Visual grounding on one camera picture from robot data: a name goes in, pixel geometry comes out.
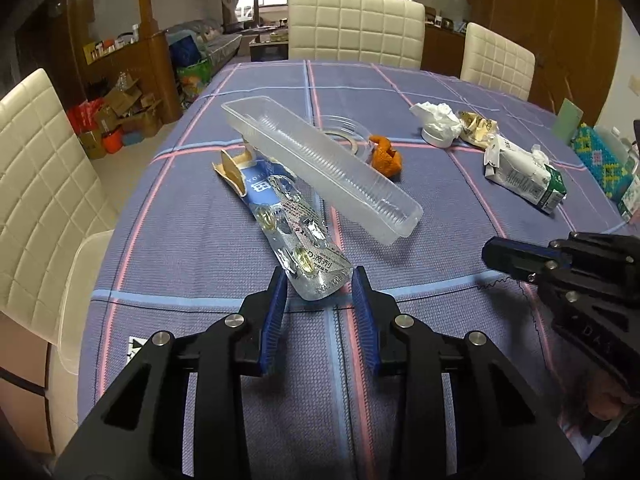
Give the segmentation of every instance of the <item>metal screw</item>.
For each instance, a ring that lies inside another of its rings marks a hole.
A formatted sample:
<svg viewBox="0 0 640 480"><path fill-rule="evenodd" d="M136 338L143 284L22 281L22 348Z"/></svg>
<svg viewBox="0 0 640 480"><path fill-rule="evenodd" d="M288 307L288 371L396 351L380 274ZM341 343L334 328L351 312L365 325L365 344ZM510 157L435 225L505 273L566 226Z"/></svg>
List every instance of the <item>metal screw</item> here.
<svg viewBox="0 0 640 480"><path fill-rule="evenodd" d="M156 332L151 338L151 342L156 346L164 346L171 341L171 334L168 332Z"/></svg>
<svg viewBox="0 0 640 480"><path fill-rule="evenodd" d="M469 334L469 341L472 345L482 346L486 343L486 336L482 332L472 332Z"/></svg>
<svg viewBox="0 0 640 480"><path fill-rule="evenodd" d="M242 314L230 314L225 317L225 325L231 328L236 328L244 323L244 316Z"/></svg>
<svg viewBox="0 0 640 480"><path fill-rule="evenodd" d="M409 328L414 325L414 318L408 314L400 314L399 316L396 316L394 321L400 328Z"/></svg>

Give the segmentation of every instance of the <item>robotic hand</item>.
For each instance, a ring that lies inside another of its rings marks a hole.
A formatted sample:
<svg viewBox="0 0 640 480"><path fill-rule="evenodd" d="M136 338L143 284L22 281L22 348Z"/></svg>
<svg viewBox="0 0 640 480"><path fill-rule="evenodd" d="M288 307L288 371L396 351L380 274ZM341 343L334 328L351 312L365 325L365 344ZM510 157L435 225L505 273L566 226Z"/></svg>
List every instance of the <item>robotic hand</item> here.
<svg viewBox="0 0 640 480"><path fill-rule="evenodd" d="M376 376L402 377L390 479L446 478L442 373L450 376L456 419L458 471L450 478L583 478L555 419L484 333L433 332L372 290L362 267L351 285L367 364ZM267 373L286 295L277 268L268 290L206 332L153 334L82 422L54 478L190 478L182 473L182 427L188 375L197 371L194 478L250 479L239 378Z"/></svg>
<svg viewBox="0 0 640 480"><path fill-rule="evenodd" d="M585 436L610 435L640 397L640 240L572 232L544 248L494 237L482 259L537 285L556 332L606 371L591 378L593 416L579 425Z"/></svg>

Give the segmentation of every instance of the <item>clear plastic tray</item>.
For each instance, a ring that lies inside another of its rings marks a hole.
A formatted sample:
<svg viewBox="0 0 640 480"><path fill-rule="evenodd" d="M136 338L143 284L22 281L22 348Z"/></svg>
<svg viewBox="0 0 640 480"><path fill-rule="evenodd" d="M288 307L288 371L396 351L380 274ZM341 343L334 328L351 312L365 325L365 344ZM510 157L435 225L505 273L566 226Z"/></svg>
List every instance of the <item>clear plastic tray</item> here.
<svg viewBox="0 0 640 480"><path fill-rule="evenodd" d="M363 162L371 162L374 145L369 140L369 131L362 124L333 115L323 115L320 118L323 133Z"/></svg>
<svg viewBox="0 0 640 480"><path fill-rule="evenodd" d="M388 178L271 98L222 105L226 120L265 155L293 171L377 241L407 238L422 207Z"/></svg>

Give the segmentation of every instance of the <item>crumpled carton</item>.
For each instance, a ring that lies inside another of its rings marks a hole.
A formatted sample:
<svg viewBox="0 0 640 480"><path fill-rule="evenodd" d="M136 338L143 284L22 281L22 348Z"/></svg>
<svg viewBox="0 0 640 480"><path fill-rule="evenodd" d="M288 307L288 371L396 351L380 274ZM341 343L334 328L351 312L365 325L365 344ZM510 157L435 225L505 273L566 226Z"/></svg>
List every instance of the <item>crumpled carton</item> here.
<svg viewBox="0 0 640 480"><path fill-rule="evenodd" d="M301 298L321 300L351 279L353 266L285 166L249 144L237 156L221 151L214 170L248 206Z"/></svg>
<svg viewBox="0 0 640 480"><path fill-rule="evenodd" d="M486 150L489 143L500 134L497 121L487 119L475 112L458 112L463 129L460 133L462 140Z"/></svg>
<svg viewBox="0 0 640 480"><path fill-rule="evenodd" d="M562 175L537 144L526 152L503 136L495 136L484 151L484 176L545 213L551 213L566 196Z"/></svg>

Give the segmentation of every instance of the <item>dining table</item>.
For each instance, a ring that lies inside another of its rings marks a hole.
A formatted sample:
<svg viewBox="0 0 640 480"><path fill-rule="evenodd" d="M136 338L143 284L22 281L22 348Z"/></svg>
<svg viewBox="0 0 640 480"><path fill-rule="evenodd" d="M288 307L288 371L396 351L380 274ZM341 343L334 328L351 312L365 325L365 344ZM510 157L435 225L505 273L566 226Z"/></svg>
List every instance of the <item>dining table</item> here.
<svg viewBox="0 0 640 480"><path fill-rule="evenodd" d="M222 105L249 96L273 98L315 126L338 116L391 140L402 156L395 182L424 209L407 238L382 245L305 182L296 185L351 263L364 266L374 290L395 297L403 313L435 332L484 332L586 459L599 440L580 434L571 393L594 365L553 332L535 287L487 269L481 250L493 236L547 246L569 232L626 234L629 227L588 168L551 133L551 112L452 76L364 62L228 64L185 111L122 211L104 258L82 339L79 420L126 366L132 341L159 330L202 332L267 287L278 261L248 207L212 168L222 150L242 146ZM425 142L409 111L422 102L495 120L500 134L524 150L538 144L561 172L566 199L546 214L487 180L479 148ZM184 422L187 474L196 380ZM254 479L388 475L400 382L367 368L348 293L309 302L289 287L274 370L241 384ZM450 392L446 378L443 385ZM452 413L447 439L454 439ZM454 446L447 449L447 469L455 471Z"/></svg>

